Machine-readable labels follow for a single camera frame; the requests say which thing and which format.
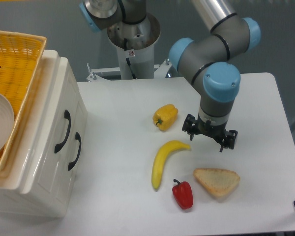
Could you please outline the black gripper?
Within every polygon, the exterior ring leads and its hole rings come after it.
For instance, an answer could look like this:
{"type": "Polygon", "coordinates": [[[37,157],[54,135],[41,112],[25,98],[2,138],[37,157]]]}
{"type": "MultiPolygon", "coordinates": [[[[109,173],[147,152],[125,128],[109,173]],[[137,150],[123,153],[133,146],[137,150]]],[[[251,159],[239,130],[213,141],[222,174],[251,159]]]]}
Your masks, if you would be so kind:
{"type": "Polygon", "coordinates": [[[238,131],[225,129],[228,122],[228,116],[219,118],[202,117],[198,115],[198,120],[191,114],[188,114],[184,120],[182,131],[186,132],[193,140],[195,135],[205,135],[220,143],[221,148],[219,152],[224,149],[233,150],[236,144],[238,131]]]}

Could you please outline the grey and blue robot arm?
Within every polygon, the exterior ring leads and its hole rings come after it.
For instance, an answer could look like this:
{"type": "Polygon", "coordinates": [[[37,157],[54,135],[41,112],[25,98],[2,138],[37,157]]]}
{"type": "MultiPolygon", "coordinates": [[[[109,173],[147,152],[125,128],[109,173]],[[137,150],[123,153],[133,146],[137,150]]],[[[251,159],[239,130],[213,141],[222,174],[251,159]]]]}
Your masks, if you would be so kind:
{"type": "MultiPolygon", "coordinates": [[[[237,131],[227,130],[241,80],[229,59],[256,47],[261,30],[251,18],[240,18],[226,0],[192,2],[210,36],[201,42],[178,40],[169,62],[200,94],[196,117],[188,115],[183,131],[214,139],[222,149],[233,149],[237,131]]],[[[158,20],[147,12],[144,0],[84,0],[79,8],[92,31],[106,30],[115,46],[121,78],[154,77],[154,45],[160,36],[158,20]]]]}

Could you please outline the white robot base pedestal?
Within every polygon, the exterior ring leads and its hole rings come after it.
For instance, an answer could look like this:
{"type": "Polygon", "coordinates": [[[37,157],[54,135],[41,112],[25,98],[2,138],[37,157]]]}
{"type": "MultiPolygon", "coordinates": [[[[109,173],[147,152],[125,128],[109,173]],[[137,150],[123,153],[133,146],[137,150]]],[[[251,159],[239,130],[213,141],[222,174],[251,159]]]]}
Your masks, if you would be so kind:
{"type": "Polygon", "coordinates": [[[121,79],[152,79],[154,46],[160,37],[160,24],[146,10],[127,12],[124,17],[105,27],[117,51],[121,79]]]}

